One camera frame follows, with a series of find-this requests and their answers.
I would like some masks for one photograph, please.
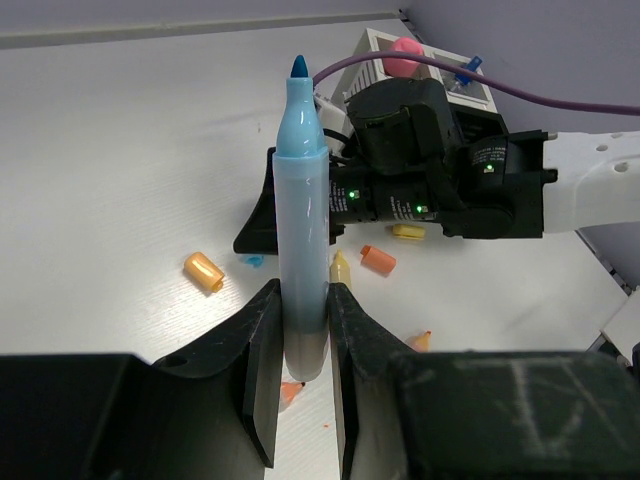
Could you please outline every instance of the yellow marker cap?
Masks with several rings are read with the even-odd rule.
[[[407,340],[407,344],[416,352],[424,353],[429,351],[429,340],[431,340],[431,331],[428,330],[421,335],[416,335]]]
[[[351,268],[340,249],[336,252],[331,268],[329,268],[329,278],[331,283],[344,283],[351,290]]]
[[[223,286],[224,273],[201,252],[196,252],[187,258],[184,269],[206,290],[219,292]]]
[[[401,223],[393,226],[393,234],[396,237],[408,238],[410,240],[422,240],[424,238],[424,227],[416,225],[402,225]]]

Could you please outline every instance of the blue marker tip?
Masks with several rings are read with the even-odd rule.
[[[307,62],[304,61],[304,57],[302,55],[298,55],[293,62],[291,78],[303,78],[308,76],[309,71],[307,70]]]

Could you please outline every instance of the pink ball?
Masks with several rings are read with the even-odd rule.
[[[391,44],[389,50],[394,52],[407,52],[415,53],[418,55],[424,55],[422,45],[416,42],[412,38],[400,37],[398,40]],[[382,65],[387,75],[391,77],[412,77],[416,72],[418,62],[413,60],[402,60],[400,58],[383,58]]]

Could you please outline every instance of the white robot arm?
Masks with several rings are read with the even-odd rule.
[[[640,221],[640,132],[549,134],[543,162],[545,233]]]

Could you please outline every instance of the light blue marker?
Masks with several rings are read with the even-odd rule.
[[[322,370],[328,333],[329,150],[301,55],[287,79],[273,178],[285,360],[296,380],[308,382]]]

